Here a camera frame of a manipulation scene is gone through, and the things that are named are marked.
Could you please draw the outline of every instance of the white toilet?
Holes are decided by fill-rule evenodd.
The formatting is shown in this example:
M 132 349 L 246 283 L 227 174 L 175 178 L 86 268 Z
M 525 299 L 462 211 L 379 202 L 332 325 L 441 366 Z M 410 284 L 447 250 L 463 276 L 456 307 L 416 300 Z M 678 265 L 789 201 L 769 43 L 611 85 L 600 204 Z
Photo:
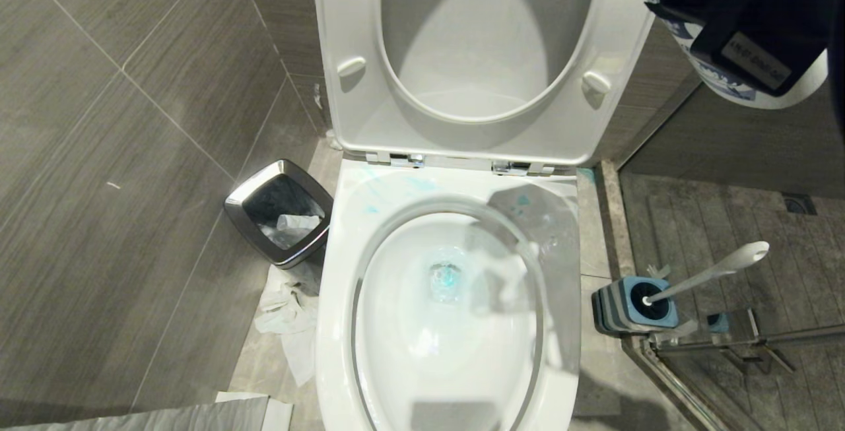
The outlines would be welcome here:
M 346 151 L 316 341 L 325 428 L 567 429 L 573 167 L 642 49 L 642 0 L 316 1 Z

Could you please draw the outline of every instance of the floor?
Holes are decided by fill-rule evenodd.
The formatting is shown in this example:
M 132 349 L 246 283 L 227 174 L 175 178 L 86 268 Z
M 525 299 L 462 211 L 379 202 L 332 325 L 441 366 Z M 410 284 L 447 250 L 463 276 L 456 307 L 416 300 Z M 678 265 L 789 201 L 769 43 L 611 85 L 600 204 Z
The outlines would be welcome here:
M 336 188 L 340 153 L 321 142 L 308 168 L 330 193 Z M 595 332 L 589 297 L 610 283 L 595 182 L 579 171 L 582 239 L 582 373 L 571 431 L 694 429 L 622 351 L 618 341 Z M 253 391 L 294 403 L 292 431 L 323 429 L 314 381 L 296 388 L 281 342 L 250 329 L 230 391 Z
M 764 335 L 845 323 L 845 200 L 814 197 L 817 215 L 803 215 L 788 212 L 777 191 L 625 173 L 621 181 L 640 274 L 670 265 L 677 282 L 746 242 L 770 244 L 758 265 L 679 296 L 685 319 L 751 306 Z M 845 344 L 780 350 L 796 373 L 743 375 L 718 355 L 668 364 L 760 428 L 845 429 Z

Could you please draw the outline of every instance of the crumpled tissue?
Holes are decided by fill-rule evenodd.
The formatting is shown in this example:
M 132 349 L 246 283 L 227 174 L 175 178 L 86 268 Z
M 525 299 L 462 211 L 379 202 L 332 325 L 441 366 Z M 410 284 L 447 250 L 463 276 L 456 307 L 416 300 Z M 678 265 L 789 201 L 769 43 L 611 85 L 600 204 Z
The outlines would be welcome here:
M 254 323 L 260 333 L 279 336 L 290 373 L 296 386 L 302 386 L 314 377 L 319 298 L 302 294 L 294 286 L 296 283 L 298 280 L 282 269 L 269 266 L 267 284 L 259 300 L 263 314 Z

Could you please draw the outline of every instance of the toilet seat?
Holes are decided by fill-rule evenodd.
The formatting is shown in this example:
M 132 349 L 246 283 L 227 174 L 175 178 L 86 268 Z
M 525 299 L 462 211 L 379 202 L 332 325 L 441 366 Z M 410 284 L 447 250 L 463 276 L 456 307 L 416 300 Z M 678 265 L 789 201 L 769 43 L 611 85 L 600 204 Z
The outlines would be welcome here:
M 329 431 L 406 431 L 412 425 L 415 431 L 448 426 L 473 431 L 464 422 L 472 418 L 473 426 L 487 431 L 489 423 L 473 416 L 494 410 L 503 429 L 565 429 L 580 365 L 579 229 L 571 166 L 586 161 L 597 146 L 652 14 L 640 0 L 400 0 L 398 7 L 384 1 L 316 0 L 332 122 L 347 153 L 320 290 L 316 376 L 323 424 Z M 486 5 L 504 9 L 486 11 Z M 382 246 L 383 229 L 396 215 L 438 197 L 486 205 L 505 218 L 502 224 L 515 226 L 510 230 L 515 238 L 523 235 L 535 244 L 536 257 L 526 253 L 525 242 L 516 242 L 526 269 L 538 263 L 537 284 L 543 287 L 534 304 L 540 301 L 543 308 L 513 314 L 505 308 L 501 317 L 474 317 L 461 308 L 446 314 L 456 325 L 473 325 L 465 329 L 467 341 L 501 350 L 498 361 L 481 349 L 469 355 L 459 350 L 461 337 L 450 335 L 448 320 L 438 322 L 438 313 L 426 322 L 428 313 L 413 315 L 427 310 L 423 306 L 387 304 L 374 292 L 401 296 L 404 287 L 379 269 L 380 253 L 372 250 Z M 471 221 L 448 218 L 444 238 L 470 235 Z M 398 275 L 416 275 L 417 281 L 431 270 L 414 258 L 443 244 L 410 238 L 396 247 L 407 251 L 408 264 L 404 255 L 392 261 L 402 263 Z M 393 236 L 384 239 L 393 248 Z M 449 271 L 453 267 L 461 269 L 449 263 Z M 414 362 L 408 338 L 396 333 L 392 340 L 384 332 L 391 327 L 410 328 L 408 337 L 440 334 L 452 344 L 443 347 L 442 356 L 452 360 L 456 376 L 438 378 L 436 359 Z M 469 332 L 478 329 L 513 335 L 497 342 L 498 333 Z M 446 407 L 420 413 L 448 419 L 417 426 L 416 404 L 431 402 Z
M 360 307 L 357 302 L 365 294 L 356 265 L 368 254 L 371 238 L 384 229 L 396 212 L 443 195 L 507 211 L 507 217 L 513 218 L 520 232 L 530 236 L 543 251 L 544 288 L 555 296 L 557 304 L 547 307 L 545 333 L 540 337 L 545 343 L 541 356 L 531 358 L 541 362 L 533 379 L 536 383 L 530 387 L 531 394 L 525 403 L 522 403 L 522 396 L 515 397 L 518 403 L 510 410 L 510 418 L 521 415 L 519 429 L 561 429 L 572 413 L 580 361 L 580 309 L 571 307 L 580 301 L 574 176 L 515 178 L 494 176 L 482 170 L 399 169 L 349 158 L 341 164 L 320 289 L 316 352 L 323 424 L 329 430 L 410 429 L 394 426 L 386 418 L 390 413 L 371 416 L 366 395 L 377 392 L 378 386 L 383 384 L 377 383 L 374 374 L 364 377 L 368 383 L 359 380 L 361 364 L 371 368 L 383 362 L 368 364 L 355 353 L 356 350 L 361 352 L 362 347 L 356 348 L 350 331 L 354 331 L 353 324 L 358 319 L 353 316 L 355 308 Z M 574 235 L 553 233 L 558 230 L 562 233 L 574 231 Z M 483 362 L 485 355 L 490 353 L 479 354 L 477 361 Z M 503 374 L 506 365 L 489 362 L 490 373 Z M 520 380 L 526 380 L 524 374 Z M 452 398 L 458 395 L 455 391 Z

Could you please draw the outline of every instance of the toilet lid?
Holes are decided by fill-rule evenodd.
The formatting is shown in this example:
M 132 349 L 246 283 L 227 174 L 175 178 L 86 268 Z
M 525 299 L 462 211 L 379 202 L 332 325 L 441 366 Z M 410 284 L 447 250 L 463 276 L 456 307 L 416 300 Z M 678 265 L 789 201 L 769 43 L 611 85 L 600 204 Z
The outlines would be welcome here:
M 345 149 L 544 164 L 592 155 L 652 21 L 642 0 L 317 5 Z
M 536 251 L 491 211 L 432 199 L 370 242 L 353 361 L 375 429 L 511 429 L 525 415 L 543 355 Z

